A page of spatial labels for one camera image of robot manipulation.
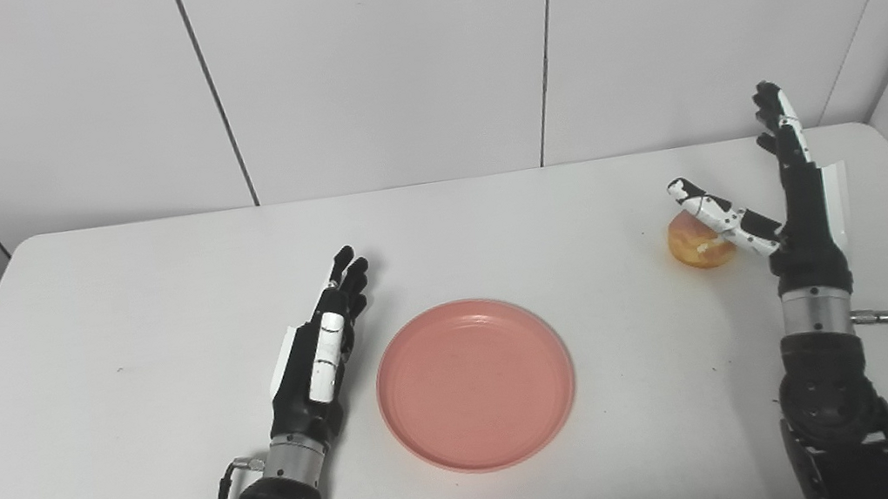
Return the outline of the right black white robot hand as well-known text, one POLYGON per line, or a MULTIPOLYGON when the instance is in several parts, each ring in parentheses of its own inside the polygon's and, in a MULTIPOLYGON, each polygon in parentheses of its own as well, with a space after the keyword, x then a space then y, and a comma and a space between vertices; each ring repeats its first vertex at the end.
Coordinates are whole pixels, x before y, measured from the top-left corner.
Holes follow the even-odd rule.
POLYGON ((844 247, 833 235, 824 168, 814 162, 798 118, 782 87, 761 81, 752 96, 764 132, 757 146, 776 158, 787 212, 783 222, 714 196, 683 177, 666 192, 689 216, 725 241, 768 259, 781 295, 806 288, 852 292, 844 247))

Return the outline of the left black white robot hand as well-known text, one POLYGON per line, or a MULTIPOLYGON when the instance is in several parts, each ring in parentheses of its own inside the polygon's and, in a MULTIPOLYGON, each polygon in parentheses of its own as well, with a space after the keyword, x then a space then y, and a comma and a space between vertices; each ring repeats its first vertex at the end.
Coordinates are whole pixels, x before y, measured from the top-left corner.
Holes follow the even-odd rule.
POLYGON ((270 436, 303 436, 329 445, 344 425, 340 395, 356 344, 355 323, 366 309, 368 260, 344 246, 333 257, 327 282, 307 323, 286 344, 286 361, 272 399, 270 436))

